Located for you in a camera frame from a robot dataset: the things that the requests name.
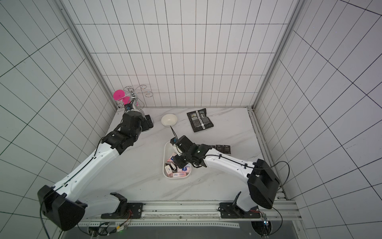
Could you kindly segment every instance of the black pouch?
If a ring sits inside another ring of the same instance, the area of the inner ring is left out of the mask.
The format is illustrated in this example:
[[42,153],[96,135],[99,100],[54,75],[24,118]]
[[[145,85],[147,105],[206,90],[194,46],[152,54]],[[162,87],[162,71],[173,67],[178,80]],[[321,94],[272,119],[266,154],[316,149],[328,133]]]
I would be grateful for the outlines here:
[[199,111],[188,112],[187,116],[194,132],[205,130],[214,126],[211,120],[207,117],[207,111],[205,108]]

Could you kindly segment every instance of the pink lid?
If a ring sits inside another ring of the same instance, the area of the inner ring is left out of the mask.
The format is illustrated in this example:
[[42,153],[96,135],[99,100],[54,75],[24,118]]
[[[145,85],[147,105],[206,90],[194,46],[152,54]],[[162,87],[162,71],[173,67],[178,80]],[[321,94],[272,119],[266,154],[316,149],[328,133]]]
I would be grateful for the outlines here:
[[113,94],[113,98],[115,101],[120,101],[122,97],[125,96],[125,92],[121,89],[117,90],[116,92],[114,92]]
[[130,102],[130,96],[126,96],[122,99],[123,104],[128,104]]

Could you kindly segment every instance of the white marble surface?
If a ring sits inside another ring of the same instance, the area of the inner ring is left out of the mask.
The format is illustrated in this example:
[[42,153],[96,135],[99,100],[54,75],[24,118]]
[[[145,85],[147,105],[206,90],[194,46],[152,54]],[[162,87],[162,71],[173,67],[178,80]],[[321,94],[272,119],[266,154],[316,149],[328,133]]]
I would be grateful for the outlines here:
[[[185,179],[167,179],[162,173],[164,145],[173,134],[161,124],[165,114],[174,114],[178,137],[186,135],[196,144],[231,145],[233,157],[256,161],[263,158],[246,108],[207,108],[214,127],[194,133],[187,112],[198,109],[145,108],[154,127],[141,133],[134,146],[112,161],[89,184],[83,195],[118,192],[129,201],[152,200],[233,200],[247,188],[239,179],[212,168],[193,168]],[[117,111],[109,131],[121,122]]]

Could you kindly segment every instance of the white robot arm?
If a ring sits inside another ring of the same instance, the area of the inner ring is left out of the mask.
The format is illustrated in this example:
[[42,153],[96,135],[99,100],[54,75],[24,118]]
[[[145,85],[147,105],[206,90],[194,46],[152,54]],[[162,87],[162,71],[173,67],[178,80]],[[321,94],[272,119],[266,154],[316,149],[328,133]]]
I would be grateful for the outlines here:
[[[116,217],[126,215],[127,199],[118,193],[91,201],[80,202],[78,199],[86,186],[108,163],[133,145],[142,130],[144,120],[138,111],[124,113],[121,124],[102,138],[96,150],[75,170],[53,187],[45,185],[38,191],[40,211],[64,231],[76,226],[82,218],[104,213]],[[178,167],[192,163],[195,167],[216,168],[247,183],[248,191],[242,192],[236,201],[243,211],[249,211],[256,205],[272,208],[279,179],[263,160],[258,159],[253,163],[236,159],[208,145],[196,145],[185,136],[173,138],[171,143],[179,152],[174,158]]]

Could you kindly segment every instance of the white plastic basket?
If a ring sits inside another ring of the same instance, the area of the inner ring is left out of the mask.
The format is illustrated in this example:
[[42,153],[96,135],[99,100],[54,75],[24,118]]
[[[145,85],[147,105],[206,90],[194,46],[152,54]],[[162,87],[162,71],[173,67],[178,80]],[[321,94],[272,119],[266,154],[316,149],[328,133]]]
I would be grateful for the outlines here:
[[165,163],[167,162],[167,160],[170,158],[170,156],[175,153],[175,150],[174,148],[172,147],[172,144],[170,143],[170,141],[168,141],[166,144],[165,144],[165,150],[164,150],[164,153],[163,153],[163,175],[168,178],[168,179],[184,179],[184,178],[187,178],[188,176],[190,176],[191,174],[191,170],[192,170],[192,167],[191,167],[191,164],[188,163],[188,166],[190,167],[190,172],[185,176],[185,177],[168,177],[167,174],[166,174],[166,171],[165,171]]

